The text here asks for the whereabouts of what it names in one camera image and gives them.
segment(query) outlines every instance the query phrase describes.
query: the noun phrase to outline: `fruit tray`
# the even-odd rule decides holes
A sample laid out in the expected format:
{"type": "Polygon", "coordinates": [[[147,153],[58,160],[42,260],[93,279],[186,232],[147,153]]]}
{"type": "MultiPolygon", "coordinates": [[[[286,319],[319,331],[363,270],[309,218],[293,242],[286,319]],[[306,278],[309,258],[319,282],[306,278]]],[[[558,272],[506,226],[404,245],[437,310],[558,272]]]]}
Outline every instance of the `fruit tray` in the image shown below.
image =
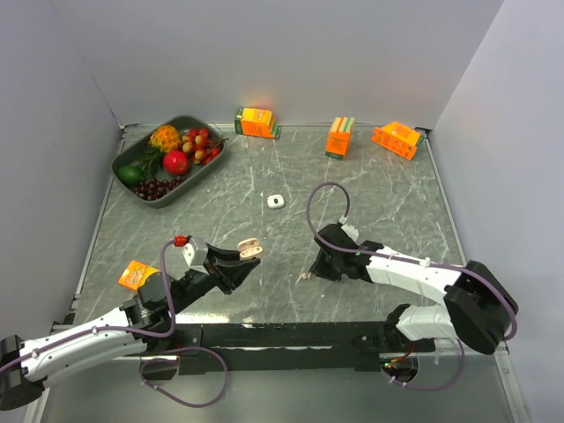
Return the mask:
{"type": "MultiPolygon", "coordinates": [[[[207,128],[210,131],[210,138],[219,138],[219,134],[213,130],[209,125],[206,125],[204,122],[196,119],[192,116],[176,116],[175,118],[171,119],[170,121],[163,123],[165,125],[171,125],[175,127],[179,132],[181,137],[186,134],[191,129],[200,129],[200,128],[207,128]]],[[[146,199],[141,198],[137,192],[135,186],[127,186],[125,185],[120,179],[118,178],[118,170],[123,166],[133,165],[136,166],[139,163],[139,158],[143,154],[146,146],[149,143],[149,139],[151,138],[152,132],[144,136],[143,138],[139,139],[137,142],[132,144],[126,150],[121,152],[112,163],[112,175],[115,178],[115,182],[120,185],[123,189],[125,189],[127,195],[134,197],[139,203],[148,205],[153,209],[159,209],[161,207],[165,207],[166,205],[171,204],[177,198],[179,198],[182,194],[196,185],[199,181],[205,178],[212,170],[215,168],[220,161],[226,155],[226,149],[223,148],[223,145],[220,147],[221,152],[213,158],[207,165],[196,165],[192,159],[189,160],[189,170],[186,174],[182,176],[176,176],[170,174],[165,169],[158,169],[154,175],[157,181],[159,181],[158,185],[162,185],[164,181],[168,181],[167,186],[173,186],[173,188],[167,194],[164,194],[163,197],[159,199],[154,199],[152,201],[148,201],[146,199]]]]}

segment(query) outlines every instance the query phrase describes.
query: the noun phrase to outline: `gray marble surface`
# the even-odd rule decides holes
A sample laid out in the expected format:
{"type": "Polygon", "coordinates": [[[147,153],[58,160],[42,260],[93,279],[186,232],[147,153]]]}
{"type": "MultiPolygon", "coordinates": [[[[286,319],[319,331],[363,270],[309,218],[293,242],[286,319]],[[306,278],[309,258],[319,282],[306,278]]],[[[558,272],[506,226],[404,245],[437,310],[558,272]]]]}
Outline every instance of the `gray marble surface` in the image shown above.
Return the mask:
{"type": "MultiPolygon", "coordinates": [[[[151,128],[127,128],[126,143],[151,128]]],[[[225,133],[228,155],[206,180],[176,203],[154,210],[111,187],[85,276],[75,323],[108,312],[131,297],[117,280],[130,260],[158,267],[161,245],[175,234],[193,234],[234,249],[256,236],[265,249],[262,264],[230,296],[208,293],[179,315],[180,323],[276,323],[377,321],[398,304],[426,305],[417,294],[346,277],[338,282],[298,282],[317,254],[305,220],[306,200],[324,181],[340,182],[352,197],[349,223],[360,239],[379,241],[412,256],[461,263],[427,148],[413,161],[375,145],[369,128],[357,129],[344,161],[324,155],[329,127],[282,129],[278,140],[225,133]],[[266,197],[281,194],[286,207],[271,210],[266,197]]],[[[345,200],[326,189],[315,200],[318,226],[335,222],[345,200]]],[[[167,272],[180,277],[180,251],[167,253],[167,272]]]]}

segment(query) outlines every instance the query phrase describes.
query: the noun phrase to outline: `white wall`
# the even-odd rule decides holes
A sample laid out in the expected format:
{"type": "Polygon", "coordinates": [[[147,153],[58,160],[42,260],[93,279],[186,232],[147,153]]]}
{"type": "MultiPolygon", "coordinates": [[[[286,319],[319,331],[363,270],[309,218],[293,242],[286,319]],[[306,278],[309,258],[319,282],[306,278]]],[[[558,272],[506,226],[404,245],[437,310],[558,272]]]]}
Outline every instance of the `white wall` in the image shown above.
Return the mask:
{"type": "Polygon", "coordinates": [[[464,250],[521,307],[509,343],[534,421],[564,421],[564,3],[506,0],[432,133],[464,250]]]}
{"type": "Polygon", "coordinates": [[[52,0],[121,123],[432,128],[502,0],[52,0]]]}
{"type": "Polygon", "coordinates": [[[35,338],[71,304],[119,129],[48,0],[0,2],[0,57],[0,338],[35,338]]]}

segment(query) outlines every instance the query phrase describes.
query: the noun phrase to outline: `green avocado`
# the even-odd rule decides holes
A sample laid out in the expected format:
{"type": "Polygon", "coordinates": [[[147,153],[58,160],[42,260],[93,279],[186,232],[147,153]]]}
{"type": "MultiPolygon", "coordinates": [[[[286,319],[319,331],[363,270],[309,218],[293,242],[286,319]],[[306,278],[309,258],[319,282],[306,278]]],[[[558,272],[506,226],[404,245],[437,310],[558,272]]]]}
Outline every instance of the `green avocado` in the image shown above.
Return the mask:
{"type": "Polygon", "coordinates": [[[136,166],[122,166],[117,170],[117,177],[125,185],[137,185],[145,179],[143,171],[136,166]]]}

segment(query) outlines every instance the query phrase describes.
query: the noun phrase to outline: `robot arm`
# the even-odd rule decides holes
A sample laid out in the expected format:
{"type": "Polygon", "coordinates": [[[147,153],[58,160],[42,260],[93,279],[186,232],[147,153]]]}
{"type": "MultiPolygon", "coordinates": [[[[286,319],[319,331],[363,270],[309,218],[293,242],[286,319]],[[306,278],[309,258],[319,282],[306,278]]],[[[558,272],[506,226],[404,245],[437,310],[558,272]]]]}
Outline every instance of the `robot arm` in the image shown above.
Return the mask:
{"type": "MultiPolygon", "coordinates": [[[[175,313],[214,287],[232,293],[260,264],[259,258],[240,260],[239,251],[217,249],[194,237],[183,253],[190,270],[178,280],[170,279],[169,285],[175,313]]],[[[124,328],[164,333],[170,326],[167,296],[158,272],[131,300],[91,322],[39,339],[5,338],[0,342],[0,367],[13,360],[20,362],[0,375],[0,410],[29,404],[63,377],[113,358],[163,351],[171,342],[169,337],[149,338],[124,328]]]]}
{"type": "MultiPolygon", "coordinates": [[[[319,235],[332,245],[343,249],[377,251],[385,257],[343,253],[315,238],[321,250],[310,272],[329,280],[341,279],[345,274],[349,278],[397,286],[417,293],[436,305],[416,307],[404,304],[388,317],[389,323],[395,324],[406,338],[411,341],[459,338],[480,353],[494,353],[509,327],[508,312],[489,290],[475,278],[464,274],[462,266],[437,269],[430,266],[429,259],[402,255],[378,242],[364,241],[357,245],[357,233],[341,224],[330,224],[319,231],[319,235]],[[418,261],[419,266],[391,260],[387,256],[411,258],[418,261]]],[[[518,307],[513,298],[484,264],[470,261],[466,269],[490,282],[517,313],[518,307]]]]}

